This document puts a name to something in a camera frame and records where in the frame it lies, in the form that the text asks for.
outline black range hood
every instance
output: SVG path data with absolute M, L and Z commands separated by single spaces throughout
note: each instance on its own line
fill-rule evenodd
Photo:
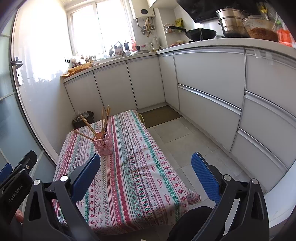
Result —
M 226 7 L 246 10 L 253 15 L 260 14 L 256 0 L 177 0 L 177 2 L 196 23 L 216 18 L 216 11 Z

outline wooden chopstick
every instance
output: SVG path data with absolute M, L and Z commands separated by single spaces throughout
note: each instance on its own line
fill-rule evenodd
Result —
M 104 138 L 105 138 L 105 135 L 106 135 L 106 133 L 107 133 L 110 110 L 111 110 L 111 108 L 108 108 L 108 109 L 107 109 L 107 113 L 106 113 L 107 116 L 106 116 L 106 122 L 105 122 Z
M 102 108 L 101 138 L 103 138 L 103 131 L 104 131 L 104 107 Z
M 90 137 L 88 137 L 88 136 L 86 136 L 85 134 L 82 134 L 82 133 L 80 133 L 79 131 L 77 131 L 77 130 L 72 130 L 72 131 L 74 131 L 74 132 L 76 132 L 77 134 L 79 134 L 79 135 L 82 135 L 83 137 L 86 137 L 87 139 L 90 139 L 90 140 L 92 140 L 93 141 L 93 139 L 92 138 L 90 138 Z
M 83 115 L 80 115 L 81 119 L 84 121 L 84 123 L 89 127 L 89 129 L 92 131 L 92 133 L 94 134 L 94 136 L 97 138 L 97 139 L 100 139 L 98 134 L 95 132 L 95 130 L 91 127 L 91 125 L 88 123 L 88 121 L 84 118 Z

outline glass bowl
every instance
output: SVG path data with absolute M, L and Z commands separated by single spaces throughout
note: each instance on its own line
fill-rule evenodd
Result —
M 251 17 L 245 18 L 242 22 L 251 38 L 279 41 L 275 28 L 273 30 L 274 23 L 272 21 Z

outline white countertop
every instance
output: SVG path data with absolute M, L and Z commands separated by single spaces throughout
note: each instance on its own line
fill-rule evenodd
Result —
M 134 59 L 134 58 L 146 57 L 146 56 L 151 56 L 156 54 L 163 54 L 163 53 L 168 53 L 168 52 L 177 51 L 177 50 L 185 50 L 185 49 L 197 48 L 197 47 L 210 47 L 210 46 L 236 46 L 236 47 L 251 47 L 251 48 L 267 49 L 267 50 L 278 52 L 280 54 L 284 54 L 291 58 L 296 59 L 296 49 L 280 43 L 273 42 L 273 41 L 262 40 L 262 39 L 251 39 L 251 38 L 209 39 L 209 40 L 182 44 L 182 45 L 166 48 L 163 50 L 159 50 L 157 52 L 143 53 L 143 54 L 137 54 L 137 55 L 127 56 L 123 58 L 116 58 L 106 63 L 78 72 L 77 74 L 74 74 L 66 78 L 63 82 L 65 83 L 75 77 L 78 77 L 90 71 L 93 71 L 111 64 Z

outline tablecloth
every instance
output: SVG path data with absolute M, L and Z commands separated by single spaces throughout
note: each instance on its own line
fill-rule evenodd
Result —
M 92 124 L 100 132 L 101 121 Z M 93 137 L 88 127 L 80 132 Z M 90 227 L 102 235 L 121 234 L 155 225 L 171 225 L 200 196 L 188 189 L 140 121 L 136 110 L 109 119 L 113 154 L 101 166 L 77 207 Z M 71 131 L 63 144 L 54 181 L 70 175 L 94 152 L 91 140 Z M 65 223 L 56 201 L 54 207 Z

